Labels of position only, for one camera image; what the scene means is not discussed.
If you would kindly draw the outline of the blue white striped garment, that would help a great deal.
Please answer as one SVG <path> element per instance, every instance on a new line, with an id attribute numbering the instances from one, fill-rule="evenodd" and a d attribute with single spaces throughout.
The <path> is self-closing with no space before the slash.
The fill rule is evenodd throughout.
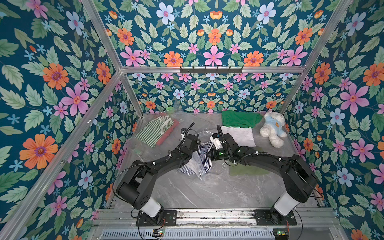
<path id="1" fill-rule="evenodd" d="M 196 175 L 202 178 L 212 168 L 212 161 L 206 156 L 213 146 L 212 142 L 205 142 L 199 145 L 199 149 L 193 152 L 192 158 L 183 167 L 179 168 L 178 171 L 185 175 Z"/>

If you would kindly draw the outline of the olive green checkered-trim garment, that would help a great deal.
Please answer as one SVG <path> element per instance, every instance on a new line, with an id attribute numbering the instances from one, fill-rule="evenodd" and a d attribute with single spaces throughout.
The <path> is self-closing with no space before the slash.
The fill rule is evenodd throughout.
<path id="1" fill-rule="evenodd" d="M 237 165 L 229 167 L 230 176 L 261 176 L 270 173 L 268 170 L 264 170 L 255 166 Z"/>

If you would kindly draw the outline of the green t-shirt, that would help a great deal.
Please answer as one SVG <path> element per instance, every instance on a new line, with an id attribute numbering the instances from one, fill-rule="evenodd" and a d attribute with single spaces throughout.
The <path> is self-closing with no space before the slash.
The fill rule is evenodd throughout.
<path id="1" fill-rule="evenodd" d="M 222 124 L 225 127 L 254 128 L 263 116 L 259 113 L 245 113 L 236 111 L 223 111 Z"/>

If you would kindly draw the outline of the clear plastic vacuum bag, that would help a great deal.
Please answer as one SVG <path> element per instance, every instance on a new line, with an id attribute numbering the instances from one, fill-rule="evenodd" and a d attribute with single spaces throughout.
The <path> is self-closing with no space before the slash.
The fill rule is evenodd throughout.
<path id="1" fill-rule="evenodd" d="M 134 134 L 132 152 L 139 159 L 126 169 L 130 179 L 156 177 L 177 170 L 185 175 L 203 178 L 213 161 L 235 165 L 230 152 L 229 134 L 223 127 L 209 130 L 209 121 L 181 110 L 168 110 L 150 116 Z"/>

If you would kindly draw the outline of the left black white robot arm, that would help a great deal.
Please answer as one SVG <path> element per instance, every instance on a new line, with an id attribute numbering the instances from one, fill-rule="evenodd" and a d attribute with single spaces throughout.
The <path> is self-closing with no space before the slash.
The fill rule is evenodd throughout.
<path id="1" fill-rule="evenodd" d="M 163 217 L 164 207 L 152 197 L 155 183 L 162 175 L 189 163 L 193 153 L 198 151 L 201 142 L 199 136 L 189 133 L 194 125 L 192 123 L 187 128 L 181 142 L 166 156 L 152 162 L 137 160 L 123 170 L 122 173 L 125 175 L 114 187 L 114 194 L 152 220 L 159 222 Z"/>

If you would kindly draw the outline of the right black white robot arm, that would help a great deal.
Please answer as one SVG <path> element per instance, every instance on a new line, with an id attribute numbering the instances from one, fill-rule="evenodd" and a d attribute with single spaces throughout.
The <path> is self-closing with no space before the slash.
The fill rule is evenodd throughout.
<path id="1" fill-rule="evenodd" d="M 220 126 L 217 126 L 217 130 L 216 134 L 210 136 L 214 146 L 206 156 L 212 161 L 227 160 L 231 167 L 254 166 L 279 175 L 285 191 L 264 216 L 258 215 L 257 210 L 253 216 L 274 225 L 286 224 L 293 210 L 309 200 L 319 182 L 318 177 L 299 155 L 279 157 L 260 152 L 254 147 L 240 147 L 230 134 L 223 134 Z"/>

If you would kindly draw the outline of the red garment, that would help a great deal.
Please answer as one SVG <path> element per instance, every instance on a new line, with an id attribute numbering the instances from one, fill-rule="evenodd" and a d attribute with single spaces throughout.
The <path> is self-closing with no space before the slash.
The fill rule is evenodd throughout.
<path id="1" fill-rule="evenodd" d="M 157 146 L 160 146 L 180 124 L 178 120 L 173 119 L 170 115 L 161 116 L 160 119 L 163 123 L 160 127 L 161 136 L 156 143 Z"/>

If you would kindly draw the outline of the green white striped garment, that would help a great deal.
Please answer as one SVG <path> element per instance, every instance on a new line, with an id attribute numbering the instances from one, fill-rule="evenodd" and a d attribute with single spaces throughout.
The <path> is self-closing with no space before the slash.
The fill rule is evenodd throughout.
<path id="1" fill-rule="evenodd" d="M 169 116 L 160 116 L 150 120 L 137 134 L 136 138 L 154 148 L 160 138 L 175 124 Z"/>

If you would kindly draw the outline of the white teddy bear blue shirt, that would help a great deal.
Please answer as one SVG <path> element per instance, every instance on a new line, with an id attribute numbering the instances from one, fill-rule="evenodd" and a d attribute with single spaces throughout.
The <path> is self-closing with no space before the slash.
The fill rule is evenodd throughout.
<path id="1" fill-rule="evenodd" d="M 260 135 L 268 138 L 274 148 L 281 148 L 284 145 L 284 138 L 288 136 L 284 130 L 285 117 L 280 113 L 268 111 L 264 115 L 264 120 Z"/>

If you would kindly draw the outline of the black wall hook rail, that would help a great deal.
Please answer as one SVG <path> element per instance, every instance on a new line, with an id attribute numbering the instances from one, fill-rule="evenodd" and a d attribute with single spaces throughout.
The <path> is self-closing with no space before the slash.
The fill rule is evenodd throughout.
<path id="1" fill-rule="evenodd" d="M 239 74 L 243 68 L 235 67 L 183 67 L 179 68 L 180 74 Z"/>

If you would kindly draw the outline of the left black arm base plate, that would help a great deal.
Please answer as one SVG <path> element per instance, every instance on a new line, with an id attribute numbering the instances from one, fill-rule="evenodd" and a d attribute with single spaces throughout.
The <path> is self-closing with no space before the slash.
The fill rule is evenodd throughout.
<path id="1" fill-rule="evenodd" d="M 139 211 L 137 217 L 136 226 L 137 227 L 167 227 L 175 226 L 177 221 L 177 211 L 176 210 L 160 210 L 159 214 L 154 218 L 151 218 L 149 215 L 143 211 Z"/>

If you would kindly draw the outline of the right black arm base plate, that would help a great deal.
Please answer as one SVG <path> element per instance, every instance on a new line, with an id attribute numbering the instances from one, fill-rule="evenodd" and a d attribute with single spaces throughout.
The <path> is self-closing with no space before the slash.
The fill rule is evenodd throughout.
<path id="1" fill-rule="evenodd" d="M 288 215 L 283 216 L 273 210 L 254 210 L 252 217 L 255 218 L 258 226 L 296 226 L 297 220 L 294 212 L 290 211 Z"/>

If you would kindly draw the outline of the aluminium front rail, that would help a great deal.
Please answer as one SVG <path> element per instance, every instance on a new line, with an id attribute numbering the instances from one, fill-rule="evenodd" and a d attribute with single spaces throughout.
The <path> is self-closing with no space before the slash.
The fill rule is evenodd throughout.
<path id="1" fill-rule="evenodd" d="M 176 210 L 177 221 L 173 227 L 259 227 L 252 214 L 254 210 L 268 208 L 211 208 L 211 209 L 172 209 Z M 340 227 L 340 220 L 331 208 L 296 208 L 293 210 L 296 226 L 261 226 L 293 228 Z"/>

